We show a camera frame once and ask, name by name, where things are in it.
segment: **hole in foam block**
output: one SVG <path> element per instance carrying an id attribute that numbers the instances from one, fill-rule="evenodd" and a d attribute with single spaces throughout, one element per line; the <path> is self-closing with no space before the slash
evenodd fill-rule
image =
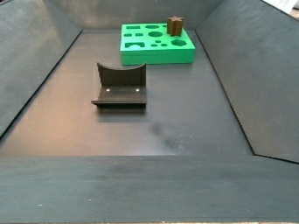
<path id="1" fill-rule="evenodd" d="M 148 33 L 148 36 L 153 37 L 153 38 L 160 38 L 163 36 L 163 34 L 159 31 L 151 31 Z"/>
<path id="2" fill-rule="evenodd" d="M 173 46 L 185 46 L 187 43 L 185 43 L 184 40 L 175 39 L 175 40 L 172 41 L 172 45 L 173 45 Z"/>
<path id="3" fill-rule="evenodd" d="M 140 25 L 128 25 L 125 28 L 128 30 L 136 30 L 136 29 L 140 29 Z"/>
<path id="4" fill-rule="evenodd" d="M 147 28 L 147 29 L 157 29 L 157 28 L 159 28 L 159 25 L 156 25 L 156 24 L 149 24 L 149 25 L 147 25 L 144 28 Z"/>
<path id="5" fill-rule="evenodd" d="M 145 47 L 145 43 L 143 43 L 143 42 L 125 43 L 125 48 L 128 48 L 131 46 Z"/>

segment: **dark bracket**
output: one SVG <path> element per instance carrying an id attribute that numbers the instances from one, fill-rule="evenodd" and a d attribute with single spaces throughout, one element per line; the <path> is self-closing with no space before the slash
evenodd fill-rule
<path id="1" fill-rule="evenodd" d="M 132 69 L 115 69 L 97 63 L 101 83 L 99 97 L 92 101 L 100 106 L 145 106 L 145 64 Z"/>

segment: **green foam block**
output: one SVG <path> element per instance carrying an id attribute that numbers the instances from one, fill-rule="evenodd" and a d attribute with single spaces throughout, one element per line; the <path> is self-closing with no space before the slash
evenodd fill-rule
<path id="1" fill-rule="evenodd" d="M 192 63 L 195 46 L 185 30 L 167 33 L 167 24 L 123 24 L 120 54 L 123 65 Z"/>

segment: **circular hole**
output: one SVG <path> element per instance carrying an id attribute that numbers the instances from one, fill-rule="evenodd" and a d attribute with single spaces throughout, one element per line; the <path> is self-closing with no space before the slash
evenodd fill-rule
<path id="1" fill-rule="evenodd" d="M 180 39 L 173 40 L 172 41 L 172 44 L 175 46 L 185 46 L 187 45 L 185 41 L 184 40 L 180 40 Z"/>
<path id="2" fill-rule="evenodd" d="M 148 36 L 153 37 L 153 38 L 160 38 L 163 36 L 163 34 L 159 31 L 151 31 L 148 33 Z"/>

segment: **gray bin floor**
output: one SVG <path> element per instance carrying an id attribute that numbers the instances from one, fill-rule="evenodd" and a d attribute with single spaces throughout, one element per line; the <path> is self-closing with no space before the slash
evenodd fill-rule
<path id="1" fill-rule="evenodd" d="M 195 32 L 192 64 L 148 66 L 145 113 L 99 113 L 119 34 L 83 32 L 1 140 L 0 223 L 299 221 L 299 166 L 251 155 Z"/>
<path id="2" fill-rule="evenodd" d="M 0 156 L 250 155 L 195 32 L 192 64 L 147 66 L 147 109 L 104 111 L 96 63 L 121 67 L 120 31 L 85 31 L 0 146 Z"/>

